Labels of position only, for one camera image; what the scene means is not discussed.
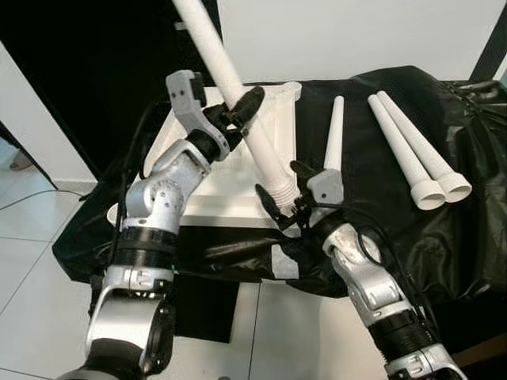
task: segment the white wall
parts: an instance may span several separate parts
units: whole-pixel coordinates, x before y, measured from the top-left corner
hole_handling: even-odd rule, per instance
[[[218,0],[244,82],[349,78],[415,65],[468,79],[505,0]]]
[[[0,120],[57,185],[96,182],[1,41]]]

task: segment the black plastic sheet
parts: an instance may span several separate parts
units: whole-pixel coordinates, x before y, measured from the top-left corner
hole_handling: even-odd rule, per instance
[[[462,83],[439,82],[411,66],[302,84],[295,111],[297,158],[322,168],[334,97],[344,96],[345,202],[360,205],[384,226],[407,273],[433,305],[473,306],[474,299],[484,297],[505,304],[505,93],[497,89],[494,99],[484,101],[461,89]],[[368,106],[367,97],[381,89],[471,182],[473,192],[464,201],[434,211],[415,207]],[[488,108],[492,102],[495,106]],[[112,236],[105,213],[117,199],[119,168],[118,162],[111,165],[53,246],[73,280],[88,282],[104,267]],[[184,226],[178,244],[181,273],[244,282],[276,279],[271,247],[280,244],[298,263],[299,278],[288,284],[317,295],[346,295],[318,247],[276,230]],[[505,313],[505,307],[499,310]]]

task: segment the white pvc pipe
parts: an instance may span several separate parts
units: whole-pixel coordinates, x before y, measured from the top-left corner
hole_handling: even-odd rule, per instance
[[[336,169],[341,172],[341,145],[343,141],[343,97],[334,98],[330,131],[327,135],[324,169]]]
[[[445,200],[458,202],[466,198],[471,193],[472,187],[465,177],[449,166],[389,95],[379,91],[377,96],[429,175],[437,180],[444,190]]]
[[[417,207],[421,210],[433,210],[445,202],[445,194],[438,182],[432,180],[425,168],[417,159],[408,142],[403,138],[395,122],[383,107],[376,95],[368,97],[375,118],[402,168],[403,174],[411,189],[410,194]]]
[[[227,107],[233,108],[245,90],[202,2],[200,0],[173,0],[173,4]],[[274,198],[276,205],[278,207],[291,206],[299,195],[299,190],[294,178],[282,166],[257,116],[250,121],[250,131],[245,141],[263,176],[263,185]]]

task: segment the tiled floor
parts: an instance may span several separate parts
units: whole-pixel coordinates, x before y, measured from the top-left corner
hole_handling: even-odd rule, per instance
[[[10,172],[14,149],[0,140],[0,208],[51,188],[34,169]],[[79,208],[47,193],[0,211],[0,380],[56,378],[84,360],[90,289],[72,283],[51,253]],[[347,298],[279,284],[240,286],[232,341],[175,338],[169,367],[154,380],[385,379],[383,362]]]

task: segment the white pipe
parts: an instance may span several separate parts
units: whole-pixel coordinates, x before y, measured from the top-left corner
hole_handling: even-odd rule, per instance
[[[173,0],[173,4],[227,107],[233,108],[245,90],[202,2],[200,0]],[[245,141],[261,171],[263,185],[274,198],[276,205],[278,207],[291,206],[299,195],[299,190],[294,178],[282,166],[257,116],[250,121],[250,131]]]
[[[341,145],[343,141],[343,97],[334,98],[333,115],[331,116],[330,132],[327,135],[326,157],[324,169],[336,169],[341,172]]]
[[[433,210],[445,202],[445,194],[438,182],[432,180],[425,168],[410,149],[408,142],[403,138],[396,127],[395,122],[383,107],[376,95],[368,97],[368,103],[372,108],[375,118],[386,140],[402,168],[403,174],[411,189],[410,194],[417,207],[421,210]]]
[[[445,200],[458,202],[466,198],[472,187],[465,177],[449,166],[389,95],[379,91],[377,96],[429,175],[437,180],[444,190]]]

